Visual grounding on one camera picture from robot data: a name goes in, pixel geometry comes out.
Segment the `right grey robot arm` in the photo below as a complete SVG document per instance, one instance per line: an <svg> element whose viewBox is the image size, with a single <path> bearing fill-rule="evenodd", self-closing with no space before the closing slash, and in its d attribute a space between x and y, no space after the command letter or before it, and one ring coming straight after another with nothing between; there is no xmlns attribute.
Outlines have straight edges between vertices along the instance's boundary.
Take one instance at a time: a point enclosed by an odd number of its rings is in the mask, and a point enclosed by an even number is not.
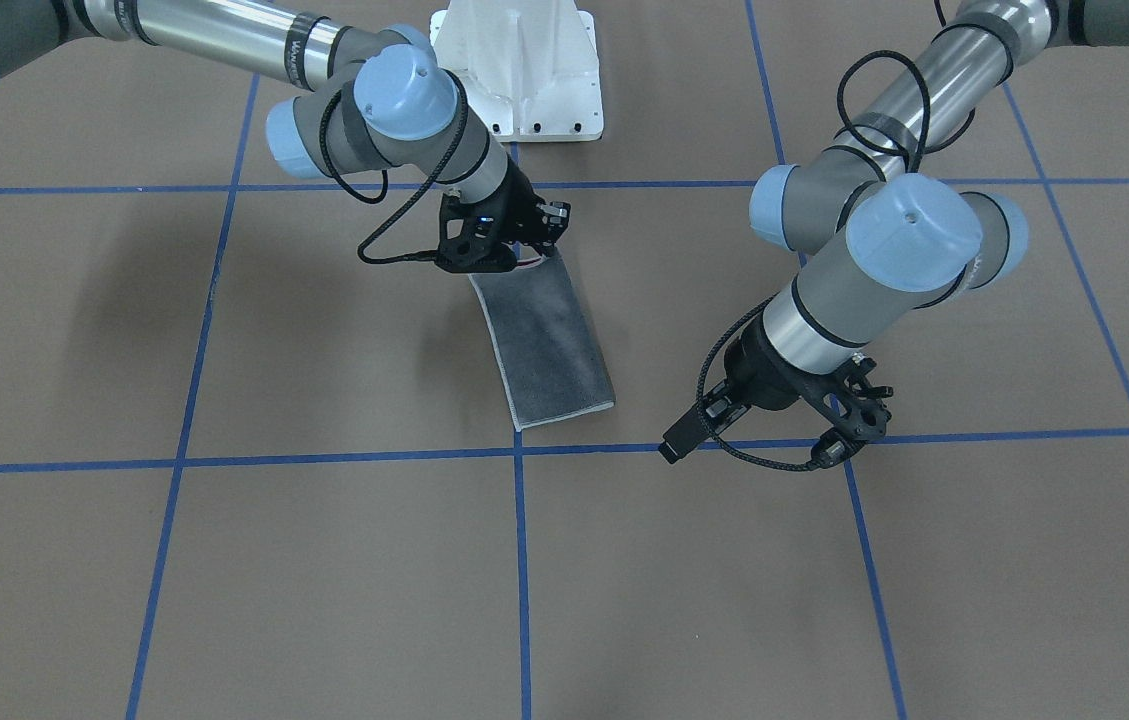
<svg viewBox="0 0 1129 720"><path fill-rule="evenodd" d="M384 264L510 272L520 264L515 246L551 258L567 231L567 202L537 195L412 26L369 32L261 1L0 1L0 79L78 38L134 39L299 88L264 124L290 176L350 192L349 174L422 170L403 209L440 188L439 242Z"/></svg>

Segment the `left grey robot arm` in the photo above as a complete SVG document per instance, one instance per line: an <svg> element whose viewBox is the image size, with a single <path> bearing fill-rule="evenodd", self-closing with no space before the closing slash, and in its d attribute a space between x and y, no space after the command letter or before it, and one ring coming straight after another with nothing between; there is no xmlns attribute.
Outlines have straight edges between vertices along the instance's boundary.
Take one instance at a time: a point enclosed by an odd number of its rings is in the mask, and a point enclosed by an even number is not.
<svg viewBox="0 0 1129 720"><path fill-rule="evenodd" d="M833 143L814 161L762 174L752 231L806 264L712 346L695 401L663 437L677 462L720 439L749 410L803 402L829 420L798 471L842 464L887 432L889 387L869 381L864 346L911 310L994 284L1024 260L1016 204L960 192L920 170L957 140L975 106L1049 47L1129 47L1129 1L963 1L917 58L875 51L903 74L851 115L838 106Z"/></svg>

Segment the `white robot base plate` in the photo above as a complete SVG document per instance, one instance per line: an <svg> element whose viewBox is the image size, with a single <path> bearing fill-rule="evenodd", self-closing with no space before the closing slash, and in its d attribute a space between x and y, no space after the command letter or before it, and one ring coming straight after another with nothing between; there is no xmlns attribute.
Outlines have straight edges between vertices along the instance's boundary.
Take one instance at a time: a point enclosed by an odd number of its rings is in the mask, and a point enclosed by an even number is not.
<svg viewBox="0 0 1129 720"><path fill-rule="evenodd" d="M431 15L430 41L497 141L604 135L595 17L574 1L450 1Z"/></svg>

